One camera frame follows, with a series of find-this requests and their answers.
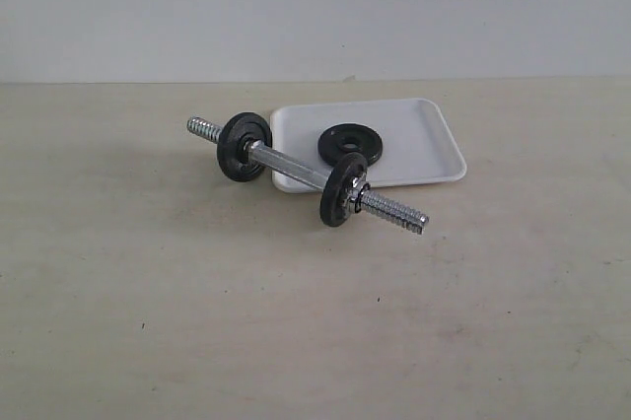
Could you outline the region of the white plastic tray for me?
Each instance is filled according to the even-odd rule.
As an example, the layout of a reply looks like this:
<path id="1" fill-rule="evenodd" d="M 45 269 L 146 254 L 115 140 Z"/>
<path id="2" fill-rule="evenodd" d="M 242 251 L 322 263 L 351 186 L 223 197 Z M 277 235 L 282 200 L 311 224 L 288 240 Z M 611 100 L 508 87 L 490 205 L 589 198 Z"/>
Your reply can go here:
<path id="1" fill-rule="evenodd" d="M 269 119 L 273 148 L 328 175 L 317 140 L 342 123 L 365 125 L 382 138 L 382 156 L 368 169 L 373 188 L 453 182 L 466 174 L 440 108 L 421 98 L 280 107 Z"/>

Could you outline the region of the black weight plate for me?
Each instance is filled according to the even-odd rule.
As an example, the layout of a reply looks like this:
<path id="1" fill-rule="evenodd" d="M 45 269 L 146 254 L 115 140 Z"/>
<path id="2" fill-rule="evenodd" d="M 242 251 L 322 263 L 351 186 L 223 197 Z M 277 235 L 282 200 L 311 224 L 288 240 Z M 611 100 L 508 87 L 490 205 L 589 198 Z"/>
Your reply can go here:
<path id="1" fill-rule="evenodd" d="M 241 112 L 226 123 L 219 136 L 217 159 L 227 178 L 236 182 L 248 182 L 263 173 L 264 166 L 249 159 L 247 148 L 255 141 L 272 146 L 272 132 L 261 115 Z"/>
<path id="2" fill-rule="evenodd" d="M 320 158 L 334 167 L 348 154 L 361 154 L 371 166 L 383 153 L 381 136 L 374 129 L 357 123 L 341 123 L 325 129 L 317 141 Z"/>

